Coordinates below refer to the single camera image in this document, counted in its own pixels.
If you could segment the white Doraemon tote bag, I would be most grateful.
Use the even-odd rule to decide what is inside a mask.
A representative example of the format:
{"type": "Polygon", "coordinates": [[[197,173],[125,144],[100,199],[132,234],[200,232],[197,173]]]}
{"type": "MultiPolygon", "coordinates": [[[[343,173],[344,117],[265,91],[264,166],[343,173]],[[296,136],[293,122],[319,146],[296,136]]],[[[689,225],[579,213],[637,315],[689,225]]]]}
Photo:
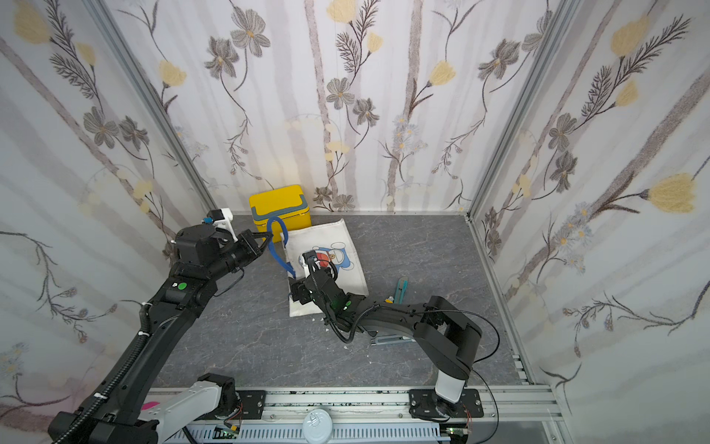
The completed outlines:
{"type": "Polygon", "coordinates": [[[309,274],[302,255],[314,252],[319,268],[337,271],[336,283],[344,292],[369,294],[362,261],[344,218],[286,234],[281,231],[285,223],[279,218],[273,218],[267,227],[274,235],[269,251],[289,279],[303,279],[309,274]]]}

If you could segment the teal art knife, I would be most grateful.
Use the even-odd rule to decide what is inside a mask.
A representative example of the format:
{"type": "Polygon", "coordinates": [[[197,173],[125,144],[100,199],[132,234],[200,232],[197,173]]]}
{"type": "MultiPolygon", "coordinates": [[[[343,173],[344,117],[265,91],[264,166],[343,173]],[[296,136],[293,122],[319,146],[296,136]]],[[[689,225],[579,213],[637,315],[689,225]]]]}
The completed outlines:
{"type": "Polygon", "coordinates": [[[396,288],[395,294],[393,296],[393,303],[395,303],[395,305],[402,305],[403,304],[405,293],[408,288],[408,283],[409,283],[409,281],[408,281],[408,279],[406,279],[406,277],[402,277],[401,279],[398,280],[397,288],[396,288]]]}

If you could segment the grey blue utility knife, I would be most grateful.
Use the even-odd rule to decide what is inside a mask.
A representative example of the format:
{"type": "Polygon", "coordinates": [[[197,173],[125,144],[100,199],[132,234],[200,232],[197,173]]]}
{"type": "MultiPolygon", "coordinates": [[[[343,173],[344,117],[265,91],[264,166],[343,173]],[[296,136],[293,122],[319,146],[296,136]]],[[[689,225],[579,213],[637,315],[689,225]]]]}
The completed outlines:
{"type": "Polygon", "coordinates": [[[414,342],[414,339],[399,335],[375,336],[371,339],[371,344],[373,346],[394,345],[411,342],[414,342]]]}

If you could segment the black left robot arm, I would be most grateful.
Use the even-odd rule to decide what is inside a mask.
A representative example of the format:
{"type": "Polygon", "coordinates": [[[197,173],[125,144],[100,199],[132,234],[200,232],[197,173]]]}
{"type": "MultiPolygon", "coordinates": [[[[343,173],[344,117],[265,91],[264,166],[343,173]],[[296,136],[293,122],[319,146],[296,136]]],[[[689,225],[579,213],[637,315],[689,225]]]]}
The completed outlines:
{"type": "Polygon", "coordinates": [[[179,340],[217,294],[217,283],[267,249],[271,232],[203,223],[174,240],[177,261],[139,311],[140,327],[108,375],[73,413],[61,412],[48,434],[55,443],[161,443],[177,432],[165,418],[143,419],[142,407],[179,340]]]}

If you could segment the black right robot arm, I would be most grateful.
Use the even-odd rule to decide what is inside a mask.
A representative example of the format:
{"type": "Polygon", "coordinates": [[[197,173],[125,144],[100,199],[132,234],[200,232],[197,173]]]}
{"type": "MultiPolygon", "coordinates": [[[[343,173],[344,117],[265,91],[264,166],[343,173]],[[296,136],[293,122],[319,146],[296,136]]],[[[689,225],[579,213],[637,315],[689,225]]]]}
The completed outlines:
{"type": "Polygon", "coordinates": [[[482,329],[442,297],[417,305],[379,301],[345,292],[338,286],[337,268],[322,266],[316,253],[305,253],[302,260],[305,276],[288,278],[291,299],[301,305],[313,303],[323,313],[325,325],[345,344],[358,333],[399,333],[414,340],[433,363],[437,377],[426,400],[410,400],[410,415],[438,423],[458,417],[465,408],[462,396],[473,373],[482,329]]]}

